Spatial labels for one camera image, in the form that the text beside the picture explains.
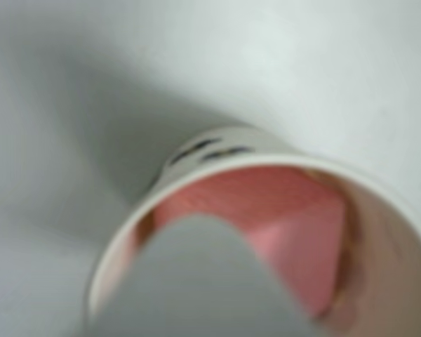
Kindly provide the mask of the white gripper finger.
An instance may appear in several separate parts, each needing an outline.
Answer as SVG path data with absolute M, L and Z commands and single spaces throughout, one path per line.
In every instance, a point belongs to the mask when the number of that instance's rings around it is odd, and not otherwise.
M 318 336 L 228 223 L 187 216 L 156 233 L 91 317 L 92 336 Z

